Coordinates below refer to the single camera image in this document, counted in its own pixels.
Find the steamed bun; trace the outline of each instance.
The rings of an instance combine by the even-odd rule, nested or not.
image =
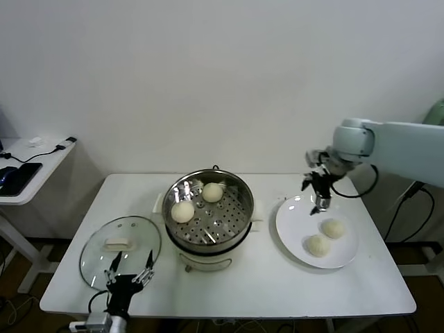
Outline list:
[[[330,251],[330,242],[321,234],[315,234],[307,240],[308,251],[315,257],[324,257]]]
[[[215,182],[209,182],[203,187],[202,198],[208,203],[217,203],[222,199],[223,189],[222,186]]]
[[[186,223],[194,216],[194,206],[190,201],[175,203],[171,208],[171,217],[177,223]]]
[[[334,219],[322,223],[321,229],[324,234],[334,239],[341,238],[346,232],[344,224]]]

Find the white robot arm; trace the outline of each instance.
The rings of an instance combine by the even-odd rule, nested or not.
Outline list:
[[[361,163],[419,182],[444,187],[444,127],[416,123],[377,123],[346,119],[336,128],[333,145],[308,151],[311,173],[302,189],[312,185],[316,206],[312,214],[330,206],[330,187]]]

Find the black cable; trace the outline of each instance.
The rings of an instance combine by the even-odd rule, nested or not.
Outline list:
[[[3,276],[3,273],[5,273],[5,266],[6,266],[6,256],[1,248],[0,248],[0,255],[1,255],[1,260],[3,262],[3,264],[1,265],[1,272],[0,272],[0,278],[1,278]]]
[[[192,322],[193,322],[192,320],[186,321],[185,324],[183,324],[182,327],[177,330],[177,333],[181,333],[181,331],[183,331],[186,328],[186,326],[188,326]]]
[[[104,293],[107,293],[107,292],[108,292],[108,290],[102,290],[102,291],[99,291],[99,292],[95,293],[95,294],[91,297],[91,299],[90,299],[89,302],[88,302],[88,313],[91,313],[92,302],[96,299],[96,297],[98,297],[98,296],[100,296],[100,295],[103,295]]]
[[[425,221],[422,222],[421,226],[413,234],[408,236],[406,239],[402,240],[401,243],[404,243],[405,241],[408,241],[410,238],[416,236],[425,227],[427,222],[430,220],[430,218],[432,217],[433,211],[435,209],[435,198],[432,196],[432,194],[429,191],[427,191],[426,189],[420,189],[420,191],[426,193],[429,196],[430,201],[432,202],[432,206],[430,207],[429,215],[427,216]]]
[[[19,294],[19,295],[17,295],[17,296],[20,297],[20,296],[22,296],[22,295],[26,295],[26,296],[29,296],[29,297],[34,297],[33,295],[31,295],[31,294],[29,294],[29,293],[22,293],[22,294]],[[15,298],[17,298],[17,296],[11,298],[9,301],[12,302],[12,300],[14,300]],[[21,322],[22,322],[22,321],[23,321],[23,320],[29,315],[29,313],[30,313],[31,310],[33,309],[33,305],[34,305],[34,299],[31,298],[29,308],[26,310],[25,314],[24,314],[21,318],[16,319],[15,322],[14,322],[12,325],[8,325],[8,324],[6,324],[5,326],[0,327],[0,332],[5,332],[5,331],[9,330],[10,328],[12,328],[12,327],[17,326],[18,324],[20,324],[20,323],[21,323]]]
[[[293,325],[290,325],[290,324],[282,324],[281,326],[279,326],[279,328],[277,329],[277,331],[276,331],[276,333],[281,333],[281,331],[284,329],[284,328],[286,328],[286,327],[288,327],[288,328],[290,328],[291,329],[291,332],[299,332],[295,327],[294,327],[294,322],[293,322]]]
[[[55,333],[70,332],[69,325],[63,325],[55,331]]]
[[[415,318],[413,316],[409,316],[409,318],[413,322],[413,326],[415,326],[416,333],[419,333],[419,327],[418,327],[417,322],[415,321]]]
[[[362,192],[361,194],[357,194],[355,196],[349,196],[347,194],[342,194],[340,192],[338,192],[334,186],[333,183],[330,185],[330,187],[332,188],[332,191],[337,194],[338,196],[342,196],[343,198],[347,198],[347,199],[356,199],[356,198],[361,198],[362,196],[365,196],[366,194],[369,194],[376,186],[377,181],[379,180],[379,171],[377,169],[376,166],[374,166],[373,164],[370,165],[373,169],[373,171],[375,172],[375,180],[373,181],[373,184],[364,192]]]
[[[15,157],[11,153],[2,153],[2,154],[0,154],[0,157],[5,158],[6,160],[9,160],[10,158],[12,158],[13,160],[16,160],[16,161],[18,161],[20,163],[28,163],[29,161],[35,159],[36,157],[50,155],[50,154],[55,153],[56,151],[59,151],[59,150],[61,150],[61,149],[58,148],[58,147],[55,147],[52,151],[49,151],[48,153],[37,154],[37,155],[31,156],[30,158],[28,158],[27,160],[24,160],[24,161],[22,161],[21,159]]]
[[[406,197],[403,197],[402,200],[401,200],[401,202],[400,202],[399,205],[398,205],[398,208],[396,208],[395,215],[393,215],[393,218],[391,219],[390,226],[388,227],[388,230],[387,230],[386,236],[384,237],[384,241],[387,240],[387,237],[388,237],[389,234],[390,234],[391,228],[393,227],[393,224],[395,223],[396,217],[398,216],[398,213],[400,212],[400,209],[401,209],[401,207],[402,207],[402,204],[404,204],[406,201],[407,201],[407,198],[406,198]]]
[[[411,333],[420,333],[419,332],[418,324],[416,324],[416,322],[415,322],[415,320],[413,319],[412,316],[403,316],[403,318],[404,318],[405,322],[407,323],[407,326],[409,326],[409,331]],[[413,321],[413,326],[415,327],[414,330],[411,328],[411,323],[410,323],[410,321],[408,319],[411,319]]]

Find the glass lid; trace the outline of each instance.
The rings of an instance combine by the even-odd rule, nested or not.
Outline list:
[[[116,275],[139,274],[153,251],[157,260],[162,241],[154,222],[141,216],[115,219],[97,230],[85,244],[80,256],[80,274],[92,288],[106,290],[105,270],[122,252]]]

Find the floor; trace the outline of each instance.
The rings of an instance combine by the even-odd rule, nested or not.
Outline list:
[[[44,244],[34,242],[37,248]],[[68,244],[57,244],[50,254],[51,261],[60,261],[65,253]],[[0,249],[7,255],[10,246],[0,240]],[[416,248],[391,248],[392,256],[399,264],[421,264],[425,258]],[[0,296],[12,300],[15,306],[22,304],[28,296],[17,295],[16,290],[19,282],[29,269],[29,262],[21,255],[16,255],[11,264],[0,277]],[[36,298],[41,298],[46,286],[51,280],[51,275],[41,275],[34,284],[30,294]],[[435,277],[408,277],[406,278],[416,303],[418,310],[412,316],[386,317],[369,327],[364,333],[438,333],[444,332],[442,327],[442,315],[444,309],[444,288]],[[15,332],[57,332],[57,329],[66,325],[73,318],[65,315],[48,314],[40,310],[38,303],[26,303],[17,310],[16,323],[8,326],[8,317],[11,314],[9,305],[3,308],[0,305],[0,333],[7,331]],[[338,327],[344,320],[335,321]],[[181,332],[181,333],[240,333],[240,332],[268,332],[268,333],[326,333],[327,327],[322,319],[297,320],[297,321],[237,321],[236,323],[213,323],[212,321],[198,320],[169,320],[169,319],[132,319],[127,332],[130,333],[155,333],[155,332]]]

